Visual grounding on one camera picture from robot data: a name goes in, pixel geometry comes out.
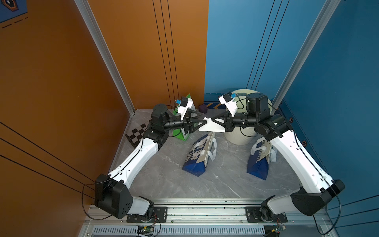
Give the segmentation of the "green white paper bag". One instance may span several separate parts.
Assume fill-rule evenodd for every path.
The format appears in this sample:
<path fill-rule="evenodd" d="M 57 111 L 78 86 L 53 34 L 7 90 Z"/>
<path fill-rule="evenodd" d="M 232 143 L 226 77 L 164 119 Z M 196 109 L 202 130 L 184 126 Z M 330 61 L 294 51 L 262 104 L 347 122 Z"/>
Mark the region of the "green white paper bag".
<path fill-rule="evenodd" d="M 179 109 L 179 105 L 177 105 L 174 109 L 174 112 L 173 112 L 173 115 L 177 116 L 179 115 L 179 112 L 178 112 L 178 109 Z M 172 131 L 172 136 L 174 138 L 178 138 L 180 140 L 183 140 L 183 141 L 186 141 L 189 137 L 189 133 L 185 133 L 184 129 L 181 128 L 181 129 L 175 129 Z"/>

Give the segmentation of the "white receipt green bag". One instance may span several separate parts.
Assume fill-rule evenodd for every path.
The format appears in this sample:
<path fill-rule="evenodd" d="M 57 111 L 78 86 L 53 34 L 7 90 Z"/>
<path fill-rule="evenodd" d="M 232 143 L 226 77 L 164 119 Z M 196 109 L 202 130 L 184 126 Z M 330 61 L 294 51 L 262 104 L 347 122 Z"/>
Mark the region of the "white receipt green bag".
<path fill-rule="evenodd" d="M 222 132 L 225 133 L 225 128 L 215 122 L 213 122 L 210 118 L 204 118 L 206 121 L 206 124 L 202 127 L 200 127 L 199 131 L 206 131 L 206 132 Z"/>

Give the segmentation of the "blue white bag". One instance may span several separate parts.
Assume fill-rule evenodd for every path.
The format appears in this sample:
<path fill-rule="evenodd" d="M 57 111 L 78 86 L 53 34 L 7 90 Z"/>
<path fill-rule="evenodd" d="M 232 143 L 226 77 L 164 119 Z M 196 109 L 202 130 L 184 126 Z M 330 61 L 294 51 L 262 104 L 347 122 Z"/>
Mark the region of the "blue white bag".
<path fill-rule="evenodd" d="M 264 137 L 257 140 L 251 149 L 247 163 L 247 173 L 266 180 L 271 162 L 277 161 L 277 149 Z"/>
<path fill-rule="evenodd" d="M 200 137 L 193 143 L 182 170 L 197 177 L 201 176 L 206 172 L 209 161 L 215 160 L 217 146 L 215 132 Z"/>

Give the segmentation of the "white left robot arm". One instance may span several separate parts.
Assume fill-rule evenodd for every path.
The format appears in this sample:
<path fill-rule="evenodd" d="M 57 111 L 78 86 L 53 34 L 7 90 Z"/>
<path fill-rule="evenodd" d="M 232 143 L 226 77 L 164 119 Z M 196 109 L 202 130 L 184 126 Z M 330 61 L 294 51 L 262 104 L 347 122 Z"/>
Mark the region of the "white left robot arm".
<path fill-rule="evenodd" d="M 96 207 L 111 216 L 122 219 L 126 215 L 139 215 L 150 220 L 154 214 L 153 201 L 131 195 L 129 188 L 147 161 L 155 155 L 169 137 L 169 131 L 183 129 L 193 133 L 206 125 L 200 113 L 180 107 L 174 115 L 164 104 L 153 108 L 151 120 L 144 128 L 143 137 L 135 150 L 108 175 L 101 174 L 95 181 Z"/>

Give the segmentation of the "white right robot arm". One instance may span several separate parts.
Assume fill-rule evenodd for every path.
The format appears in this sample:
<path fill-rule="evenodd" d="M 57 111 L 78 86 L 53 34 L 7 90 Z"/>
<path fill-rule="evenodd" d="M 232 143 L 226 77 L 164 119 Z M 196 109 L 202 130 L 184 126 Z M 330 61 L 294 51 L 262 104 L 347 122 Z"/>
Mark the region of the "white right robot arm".
<path fill-rule="evenodd" d="M 212 121 L 222 126 L 226 132 L 232 132 L 236 127 L 254 128 L 262 135 L 287 161 L 301 182 L 301 187 L 281 197 L 272 196 L 261 204 L 261 213 L 265 220 L 275 215 L 298 210 L 306 216 L 312 216 L 326 206 L 333 198 L 345 189 L 345 184 L 339 179 L 333 179 L 312 158 L 301 145 L 300 140 L 290 124 L 282 115 L 271 115 L 268 98 L 256 92 L 246 95 L 246 111 L 237 112 L 236 96 L 228 92 L 219 97 L 227 111 Z"/>

